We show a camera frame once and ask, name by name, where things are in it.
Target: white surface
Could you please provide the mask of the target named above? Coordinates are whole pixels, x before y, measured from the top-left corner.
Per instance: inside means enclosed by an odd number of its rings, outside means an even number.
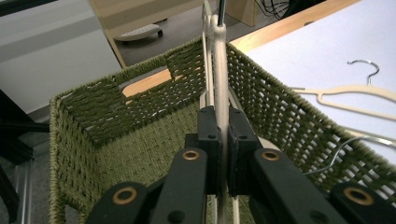
[[[247,55],[286,85],[309,89],[366,84],[375,68],[347,61],[370,60],[380,66],[373,85],[396,92],[395,17],[396,1],[361,0]],[[320,105],[315,95],[303,97],[340,125],[396,138],[396,121]],[[349,93],[323,99],[396,115],[396,104],[371,95]],[[396,163],[396,151],[390,147],[374,149]]]
[[[0,20],[0,89],[30,113],[120,70],[89,0],[59,0]]]

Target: white table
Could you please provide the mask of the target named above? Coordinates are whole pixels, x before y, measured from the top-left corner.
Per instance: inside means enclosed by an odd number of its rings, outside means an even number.
[[[362,0],[247,55],[286,85],[309,89],[364,85],[375,69],[347,61],[370,60],[380,66],[373,85],[396,92],[395,17],[395,1]],[[320,105],[315,95],[303,97],[340,125],[396,138],[396,121]],[[371,95],[350,93],[326,99],[396,115],[396,104]],[[390,147],[371,147],[396,163],[396,152]]]

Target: green woven basket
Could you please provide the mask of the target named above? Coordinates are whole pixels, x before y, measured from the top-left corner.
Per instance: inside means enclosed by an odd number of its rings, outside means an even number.
[[[352,137],[233,46],[227,45],[227,55],[230,86],[256,134],[281,148],[302,172],[326,166],[336,148]],[[173,80],[132,97],[122,94],[123,83],[163,66]],[[123,181],[149,185],[166,175],[185,133],[197,131],[204,88],[197,38],[55,96],[50,103],[49,223],[65,222],[66,205],[84,223],[111,186]],[[360,182],[396,202],[395,168],[356,142],[345,147],[330,170],[309,178],[324,190],[339,182]],[[243,199],[242,223],[253,222],[247,209]]]

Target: hanger hook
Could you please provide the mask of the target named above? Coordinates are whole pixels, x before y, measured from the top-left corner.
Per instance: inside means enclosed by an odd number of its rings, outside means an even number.
[[[348,64],[353,64],[353,63],[368,63],[368,64],[371,64],[372,66],[375,67],[376,71],[375,71],[374,73],[370,74],[370,75],[367,77],[367,85],[371,85],[371,77],[379,72],[379,66],[378,66],[378,64],[373,63],[372,61],[369,61],[369,60],[355,60],[355,61],[347,62],[347,63],[348,63]]]

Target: metal hanger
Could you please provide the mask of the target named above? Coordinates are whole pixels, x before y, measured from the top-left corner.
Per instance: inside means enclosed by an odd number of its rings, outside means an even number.
[[[339,87],[335,87],[335,88],[331,88],[331,89],[327,89],[327,90],[315,90],[315,89],[305,89],[305,88],[293,88],[293,89],[296,92],[299,92],[301,94],[315,94],[315,95],[317,95],[318,102],[322,105],[328,105],[328,106],[345,109],[345,110],[349,110],[349,111],[353,111],[353,112],[357,112],[357,113],[361,113],[361,114],[379,117],[382,119],[396,120],[396,116],[394,116],[394,115],[378,113],[378,112],[370,111],[367,109],[356,108],[356,107],[349,106],[349,105],[340,105],[337,103],[327,102],[322,99],[323,95],[335,95],[335,94],[341,94],[341,93],[355,92],[355,93],[365,93],[365,94],[379,96],[384,99],[390,100],[393,103],[396,103],[396,92],[378,88],[372,84],[371,77],[376,75],[379,72],[379,66],[376,63],[373,63],[368,60],[355,60],[353,62],[347,62],[347,63],[348,64],[368,63],[368,64],[371,64],[372,66],[374,66],[376,68],[376,71],[367,77],[367,85],[345,85],[345,86],[339,86]]]
[[[355,138],[351,138],[347,141],[345,141],[343,144],[341,144],[337,150],[335,151],[334,156],[332,157],[332,161],[330,162],[329,165],[327,165],[326,167],[314,170],[314,171],[310,171],[310,172],[306,172],[304,173],[304,175],[312,175],[315,173],[320,173],[326,170],[329,170],[330,168],[332,168],[332,166],[335,163],[335,159],[337,159],[338,154],[341,152],[341,150],[344,148],[344,146],[346,146],[347,144],[357,141],[357,140],[366,140],[366,141],[370,141],[370,142],[375,142],[375,143],[380,143],[383,144],[385,146],[391,147],[393,150],[396,151],[396,145],[389,141],[388,139],[383,139],[383,138],[379,138],[379,137],[372,137],[372,136],[361,136],[361,137],[355,137]]]

